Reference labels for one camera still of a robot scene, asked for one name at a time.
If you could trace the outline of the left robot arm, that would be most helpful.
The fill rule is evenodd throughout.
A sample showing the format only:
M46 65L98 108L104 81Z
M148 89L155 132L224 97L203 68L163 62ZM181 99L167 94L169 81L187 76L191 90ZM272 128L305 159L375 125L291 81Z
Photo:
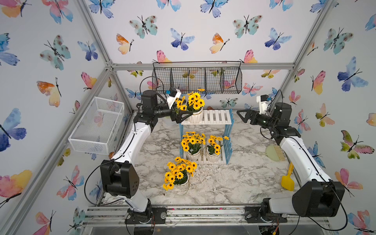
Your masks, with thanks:
M156 90L144 91L125 142L110 160L100 165L104 192L124 199L134 213L151 213L151 201L139 191L140 178L134 168L144 142L160 118L170 117L171 121L181 123L192 115L189 111L177 111L180 96L181 91L175 88L170 88L166 95Z

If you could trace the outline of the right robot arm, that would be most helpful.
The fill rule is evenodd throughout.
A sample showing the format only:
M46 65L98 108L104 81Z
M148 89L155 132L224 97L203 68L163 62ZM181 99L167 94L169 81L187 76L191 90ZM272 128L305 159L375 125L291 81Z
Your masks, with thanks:
M268 198L265 202L268 212L300 217L336 216L344 186L324 172L308 152L298 130L290 126L291 105L277 102L271 110L264 110L267 106L266 102L260 102L259 111L238 110L237 114L244 123L270 131L293 164L302 185L292 196Z

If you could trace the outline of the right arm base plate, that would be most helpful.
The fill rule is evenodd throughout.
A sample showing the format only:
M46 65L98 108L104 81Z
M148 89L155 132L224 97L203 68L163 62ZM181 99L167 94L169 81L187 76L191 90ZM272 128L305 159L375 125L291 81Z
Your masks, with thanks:
M287 218L282 214L273 213L262 206L245 207L244 219L247 223L287 223Z

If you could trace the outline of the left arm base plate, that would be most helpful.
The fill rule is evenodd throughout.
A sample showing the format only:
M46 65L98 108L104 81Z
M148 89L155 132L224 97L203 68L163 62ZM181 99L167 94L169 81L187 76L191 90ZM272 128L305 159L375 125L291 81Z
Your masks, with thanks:
M127 211L126 223L134 225L165 224L167 209L164 207L147 208L145 212Z

